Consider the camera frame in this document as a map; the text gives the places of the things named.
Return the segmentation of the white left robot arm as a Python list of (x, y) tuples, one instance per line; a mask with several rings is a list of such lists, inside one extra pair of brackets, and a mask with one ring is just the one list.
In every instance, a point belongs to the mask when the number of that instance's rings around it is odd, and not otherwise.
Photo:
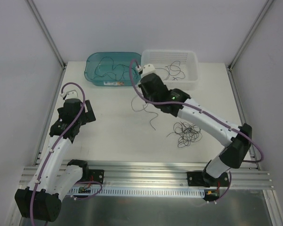
[(96, 120), (89, 100), (68, 98), (58, 109), (58, 119), (50, 128), (44, 158), (25, 189), (17, 189), (15, 201), (24, 218), (54, 222), (70, 188), (89, 180), (86, 161), (71, 160), (66, 171), (58, 177), (65, 154), (70, 149), (80, 128)]

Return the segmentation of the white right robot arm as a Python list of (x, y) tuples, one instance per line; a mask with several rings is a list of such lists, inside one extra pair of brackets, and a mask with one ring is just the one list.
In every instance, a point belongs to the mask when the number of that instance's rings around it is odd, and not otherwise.
[(217, 183), (229, 169), (238, 169), (251, 146), (252, 127), (226, 122), (202, 109), (191, 96), (180, 89), (168, 89), (155, 73), (142, 76), (138, 85), (148, 103), (164, 113), (195, 124), (213, 136), (224, 147), (210, 160), (202, 172), (197, 172), (194, 182), (203, 187)]

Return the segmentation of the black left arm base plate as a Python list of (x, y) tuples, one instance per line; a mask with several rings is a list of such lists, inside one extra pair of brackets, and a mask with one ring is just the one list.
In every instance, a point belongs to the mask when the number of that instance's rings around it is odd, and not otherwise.
[(101, 184), (104, 183), (104, 175), (105, 175), (105, 170), (103, 169), (90, 169), (88, 171), (88, 173), (83, 176), (83, 178), (81, 179), (81, 181), (96, 181), (99, 182)]

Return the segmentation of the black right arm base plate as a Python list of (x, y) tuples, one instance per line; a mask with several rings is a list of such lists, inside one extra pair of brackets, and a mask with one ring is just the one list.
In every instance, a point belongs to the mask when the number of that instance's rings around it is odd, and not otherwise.
[(188, 171), (187, 175), (187, 184), (190, 187), (228, 187), (229, 186), (229, 176), (226, 172), (222, 173), (217, 179), (204, 179), (202, 171)]

